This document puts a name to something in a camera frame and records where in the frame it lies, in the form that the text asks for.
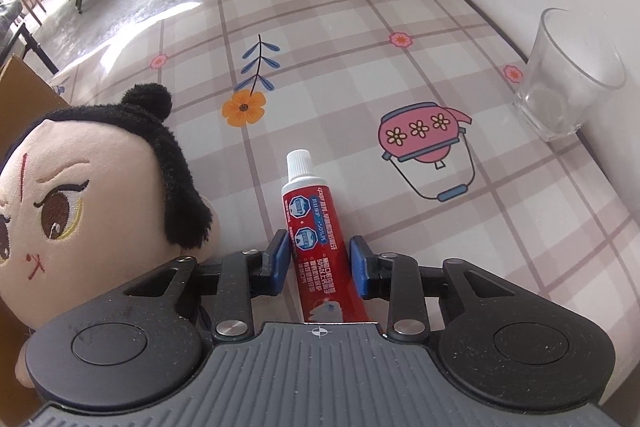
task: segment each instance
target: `blue gripper pad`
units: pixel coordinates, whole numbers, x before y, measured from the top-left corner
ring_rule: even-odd
[[[291,260],[289,233],[286,230],[278,230],[263,255],[267,259],[263,259],[262,265],[263,267],[266,266],[267,271],[271,271],[269,295],[280,295],[284,288]]]
[[[370,299],[376,295],[380,285],[378,256],[367,246],[361,235],[354,235],[349,242],[351,276],[361,299]]]

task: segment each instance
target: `pink flower print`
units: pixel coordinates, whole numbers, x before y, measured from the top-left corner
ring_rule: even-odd
[[[411,122],[409,127],[411,127],[411,136],[420,136],[420,138],[427,137],[426,133],[429,130],[429,127],[425,125],[422,120]]]
[[[504,73],[504,76],[514,84],[519,84],[522,81],[522,71],[520,71],[520,68],[517,68],[516,66],[505,66],[502,73]]]
[[[406,134],[403,133],[399,127],[395,127],[394,130],[388,130],[386,132],[387,143],[395,143],[398,146],[402,146],[402,142],[406,140]]]
[[[152,70],[159,70],[165,64],[166,64],[166,55],[165,54],[161,54],[161,55],[158,55],[158,57],[154,58],[151,61],[151,64],[149,64],[149,67]]]
[[[431,120],[433,121],[434,128],[436,129],[440,128],[443,131],[446,131],[447,125],[451,123],[449,119],[444,118],[444,115],[442,113],[439,113],[437,116],[432,116]]]
[[[414,43],[414,40],[406,33],[392,33],[389,36],[389,42],[391,42],[396,48],[408,48]]]

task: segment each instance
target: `doll eye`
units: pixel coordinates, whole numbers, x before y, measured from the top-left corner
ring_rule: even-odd
[[[82,192],[89,181],[82,185],[59,185],[45,196],[41,203],[40,224],[48,239],[62,239],[75,229],[82,213]]]
[[[8,217],[0,214],[0,264],[9,259],[9,231],[7,230]]]

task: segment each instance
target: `pink teapot print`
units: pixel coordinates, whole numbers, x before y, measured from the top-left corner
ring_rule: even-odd
[[[385,150],[382,158],[392,163],[420,197],[426,200],[448,201],[465,194],[476,177],[471,151],[466,141],[466,129],[460,127],[461,123],[471,122],[471,117],[462,111],[442,107],[435,102],[414,103],[393,110],[380,121],[378,140]],[[471,163],[471,179],[437,195],[421,194],[394,162],[394,158],[398,160],[398,164],[416,160],[420,163],[432,163],[436,170],[444,169],[447,166],[444,159],[449,155],[452,146],[460,143],[461,137]]]

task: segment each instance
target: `toothpaste tube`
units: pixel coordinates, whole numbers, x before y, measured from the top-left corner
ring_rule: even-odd
[[[326,181],[311,174],[306,150],[290,152],[287,169],[282,201],[305,322],[368,322]]]

